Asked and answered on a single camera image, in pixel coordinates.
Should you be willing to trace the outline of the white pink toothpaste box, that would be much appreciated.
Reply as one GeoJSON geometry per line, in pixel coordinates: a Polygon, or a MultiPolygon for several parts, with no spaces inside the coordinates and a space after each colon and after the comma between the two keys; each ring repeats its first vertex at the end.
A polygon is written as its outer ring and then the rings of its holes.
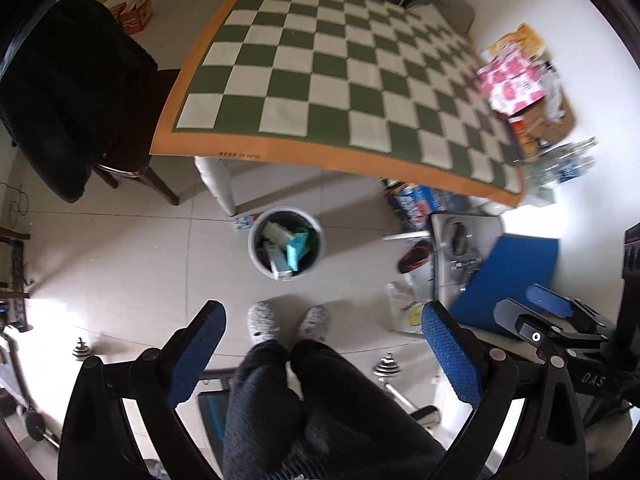
{"type": "Polygon", "coordinates": [[[283,281],[292,278],[293,271],[288,266],[288,262],[286,261],[284,252],[282,252],[279,247],[273,245],[270,242],[267,242],[264,248],[268,257],[269,266],[273,278],[277,281],[283,281]]]}

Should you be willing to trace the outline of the white trash bin black liner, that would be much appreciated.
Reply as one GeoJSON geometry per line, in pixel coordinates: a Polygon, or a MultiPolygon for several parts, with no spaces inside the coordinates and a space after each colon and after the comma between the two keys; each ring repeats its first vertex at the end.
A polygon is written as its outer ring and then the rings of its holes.
{"type": "Polygon", "coordinates": [[[318,266],[326,242],[320,222],[294,207],[272,208],[250,227],[248,255],[267,278],[291,281],[318,266]]]}

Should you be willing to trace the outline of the blue foam pad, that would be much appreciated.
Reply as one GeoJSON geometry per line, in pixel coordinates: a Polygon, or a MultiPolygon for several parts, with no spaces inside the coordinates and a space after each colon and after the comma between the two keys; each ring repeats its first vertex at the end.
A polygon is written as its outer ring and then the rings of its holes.
{"type": "Polygon", "coordinates": [[[540,312],[527,300],[526,289],[533,284],[551,286],[559,249],[560,241],[556,238],[500,236],[465,291],[447,310],[460,325],[513,339],[495,322],[496,304],[513,299],[540,312]]]}

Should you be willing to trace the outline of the white stool with metal parts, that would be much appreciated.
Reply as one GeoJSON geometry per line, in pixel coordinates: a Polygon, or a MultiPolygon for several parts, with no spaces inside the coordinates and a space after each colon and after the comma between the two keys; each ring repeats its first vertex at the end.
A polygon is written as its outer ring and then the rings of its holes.
{"type": "Polygon", "coordinates": [[[430,215],[434,299],[449,308],[465,291],[503,234],[499,217],[439,211],[430,215]]]}

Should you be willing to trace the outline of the clear plastic bottle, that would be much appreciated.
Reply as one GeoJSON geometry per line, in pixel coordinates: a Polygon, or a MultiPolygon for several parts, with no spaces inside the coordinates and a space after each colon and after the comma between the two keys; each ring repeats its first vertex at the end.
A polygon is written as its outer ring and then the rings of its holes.
{"type": "Polygon", "coordinates": [[[596,163],[589,151],[597,144],[596,138],[590,138],[550,148],[524,166],[526,183],[532,188],[554,188],[583,176],[596,163]]]}

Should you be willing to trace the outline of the red black sandal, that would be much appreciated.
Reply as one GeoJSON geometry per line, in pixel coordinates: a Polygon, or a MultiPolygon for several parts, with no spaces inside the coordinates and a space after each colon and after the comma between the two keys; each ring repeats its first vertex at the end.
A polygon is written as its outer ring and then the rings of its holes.
{"type": "Polygon", "coordinates": [[[419,240],[398,261],[398,272],[406,274],[419,269],[430,261],[432,253],[432,244],[428,240],[419,240]]]}

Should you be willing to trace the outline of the blue printed carton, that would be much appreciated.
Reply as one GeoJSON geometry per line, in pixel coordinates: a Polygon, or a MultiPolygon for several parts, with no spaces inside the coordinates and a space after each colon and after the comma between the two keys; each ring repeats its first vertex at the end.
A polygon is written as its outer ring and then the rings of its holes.
{"type": "Polygon", "coordinates": [[[382,179],[383,195],[404,231],[420,231],[433,212],[446,211],[446,196],[429,186],[382,179]]]}

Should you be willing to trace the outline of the brown cardboard box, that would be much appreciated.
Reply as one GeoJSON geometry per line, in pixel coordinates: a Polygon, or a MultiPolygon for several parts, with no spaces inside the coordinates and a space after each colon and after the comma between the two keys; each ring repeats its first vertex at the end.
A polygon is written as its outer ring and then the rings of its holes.
{"type": "Polygon", "coordinates": [[[576,124],[554,65],[548,60],[537,60],[534,69],[544,97],[508,119],[526,162],[532,162],[543,150],[565,140],[576,124]]]}

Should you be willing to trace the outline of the person's dark trouser legs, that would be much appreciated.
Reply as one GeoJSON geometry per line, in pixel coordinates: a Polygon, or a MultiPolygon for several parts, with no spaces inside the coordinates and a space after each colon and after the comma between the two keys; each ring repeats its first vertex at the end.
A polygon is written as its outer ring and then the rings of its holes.
{"type": "Polygon", "coordinates": [[[322,342],[256,344],[236,371],[227,479],[426,479],[445,450],[322,342]]]}

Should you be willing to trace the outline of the pink floral paper bag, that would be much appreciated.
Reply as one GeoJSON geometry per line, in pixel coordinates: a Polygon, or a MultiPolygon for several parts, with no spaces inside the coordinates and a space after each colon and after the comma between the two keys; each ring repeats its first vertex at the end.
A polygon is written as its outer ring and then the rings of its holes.
{"type": "Polygon", "coordinates": [[[508,44],[476,73],[490,107],[506,117],[546,96],[534,64],[515,44],[508,44]]]}

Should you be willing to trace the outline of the right grey slipper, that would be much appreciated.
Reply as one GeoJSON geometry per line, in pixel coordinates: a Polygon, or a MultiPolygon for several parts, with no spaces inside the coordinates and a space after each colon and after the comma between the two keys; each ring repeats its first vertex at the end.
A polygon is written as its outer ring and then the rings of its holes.
{"type": "Polygon", "coordinates": [[[319,304],[306,312],[298,326],[297,339],[325,342],[330,328],[330,312],[325,306],[319,304]]]}

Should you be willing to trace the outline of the yellow orange snack bag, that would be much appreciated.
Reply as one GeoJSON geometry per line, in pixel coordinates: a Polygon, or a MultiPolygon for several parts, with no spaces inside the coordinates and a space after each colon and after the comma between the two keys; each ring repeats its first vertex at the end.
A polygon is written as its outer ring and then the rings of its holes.
{"type": "Polygon", "coordinates": [[[544,38],[539,36],[538,32],[531,28],[529,24],[522,23],[515,32],[508,32],[489,46],[488,52],[492,55],[497,55],[510,44],[517,47],[522,52],[522,55],[528,58],[538,58],[546,50],[544,38]]]}

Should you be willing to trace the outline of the white blue medicine box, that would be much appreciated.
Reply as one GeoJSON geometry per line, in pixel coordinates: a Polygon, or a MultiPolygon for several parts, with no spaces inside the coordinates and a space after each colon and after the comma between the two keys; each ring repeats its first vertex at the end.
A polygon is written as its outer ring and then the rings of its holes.
{"type": "Polygon", "coordinates": [[[294,240],[295,235],[276,222],[267,221],[262,226],[262,236],[274,246],[285,248],[294,240]]]}

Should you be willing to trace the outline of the white table leg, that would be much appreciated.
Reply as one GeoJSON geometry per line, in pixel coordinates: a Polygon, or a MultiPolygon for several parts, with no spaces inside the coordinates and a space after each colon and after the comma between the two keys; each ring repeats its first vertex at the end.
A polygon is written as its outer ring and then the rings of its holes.
{"type": "Polygon", "coordinates": [[[222,158],[194,156],[194,164],[201,180],[222,210],[233,217],[236,206],[230,184],[229,171],[222,158]]]}

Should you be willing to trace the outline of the orange red cardboard box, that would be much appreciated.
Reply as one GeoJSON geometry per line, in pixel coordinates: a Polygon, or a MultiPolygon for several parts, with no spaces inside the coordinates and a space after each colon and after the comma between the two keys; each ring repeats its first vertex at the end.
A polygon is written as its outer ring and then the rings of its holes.
{"type": "Polygon", "coordinates": [[[153,15],[152,0],[122,0],[108,5],[120,28],[131,36],[142,32],[153,15]]]}

